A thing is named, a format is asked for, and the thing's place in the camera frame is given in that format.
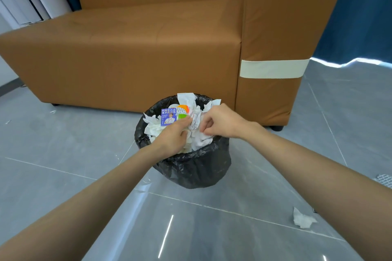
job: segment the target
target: paper scrap on floor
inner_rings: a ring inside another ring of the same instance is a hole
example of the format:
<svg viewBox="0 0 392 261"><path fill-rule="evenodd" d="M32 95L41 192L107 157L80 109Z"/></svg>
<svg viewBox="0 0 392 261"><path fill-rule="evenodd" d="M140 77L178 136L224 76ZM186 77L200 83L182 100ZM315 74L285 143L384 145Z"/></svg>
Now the paper scrap on floor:
<svg viewBox="0 0 392 261"><path fill-rule="evenodd" d="M208 112L214 105L220 105L221 100L215 99L204 105L204 110L200 109L200 106L196 105L196 95L194 93L178 93L177 99L179 104L185 104L189 107L189 115L193 117L192 124L189 125L187 130L187 142L184 148L179 153L189 153L194 150L201 149L202 147L209 145L213 142L213 136L205 135L199 131L200 122L203 120L203 115ZM148 135L150 141L154 139L164 130L164 126L161 126L161 116L155 117L147 116L144 114L144 122L148 123L144 129L144 133Z"/></svg>
<svg viewBox="0 0 392 261"><path fill-rule="evenodd" d="M315 218L301 214L301 212L296 208L294 208L293 216L294 224L302 229L310 228L312 223L317 223Z"/></svg>

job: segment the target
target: person's left hand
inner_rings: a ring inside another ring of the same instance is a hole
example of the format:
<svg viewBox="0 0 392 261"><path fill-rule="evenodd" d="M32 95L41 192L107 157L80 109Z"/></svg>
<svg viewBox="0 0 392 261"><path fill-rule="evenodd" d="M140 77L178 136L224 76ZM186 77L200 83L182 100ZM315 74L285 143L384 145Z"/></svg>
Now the person's left hand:
<svg viewBox="0 0 392 261"><path fill-rule="evenodd" d="M177 154L187 141L187 131L185 130L192 123L192 118L187 116L184 119L175 121L156 137L151 144L159 153L159 159L163 160Z"/></svg>

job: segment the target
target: purple card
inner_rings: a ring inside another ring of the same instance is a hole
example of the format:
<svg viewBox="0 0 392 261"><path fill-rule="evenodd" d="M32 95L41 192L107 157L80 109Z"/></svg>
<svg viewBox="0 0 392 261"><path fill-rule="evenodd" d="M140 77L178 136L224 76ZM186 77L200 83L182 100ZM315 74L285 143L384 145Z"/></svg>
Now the purple card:
<svg viewBox="0 0 392 261"><path fill-rule="evenodd" d="M161 110L161 126L173 124L177 120L176 108L164 108Z"/></svg>

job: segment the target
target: white tape strip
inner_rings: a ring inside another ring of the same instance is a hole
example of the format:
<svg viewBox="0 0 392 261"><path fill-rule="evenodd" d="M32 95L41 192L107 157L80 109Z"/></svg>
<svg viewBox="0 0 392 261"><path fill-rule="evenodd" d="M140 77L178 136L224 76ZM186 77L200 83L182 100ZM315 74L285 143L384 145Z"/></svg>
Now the white tape strip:
<svg viewBox="0 0 392 261"><path fill-rule="evenodd" d="M242 60L239 76L248 79L295 79L303 76L309 60Z"/></svg>

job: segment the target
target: brown leather sofa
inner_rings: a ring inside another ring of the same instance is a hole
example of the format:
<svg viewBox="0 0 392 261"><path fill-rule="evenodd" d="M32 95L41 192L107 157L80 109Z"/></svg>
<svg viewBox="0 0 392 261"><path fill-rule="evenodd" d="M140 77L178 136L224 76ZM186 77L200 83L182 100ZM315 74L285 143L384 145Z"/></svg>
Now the brown leather sofa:
<svg viewBox="0 0 392 261"><path fill-rule="evenodd" d="M143 112L179 92L286 125L336 0L81 0L0 36L43 102Z"/></svg>

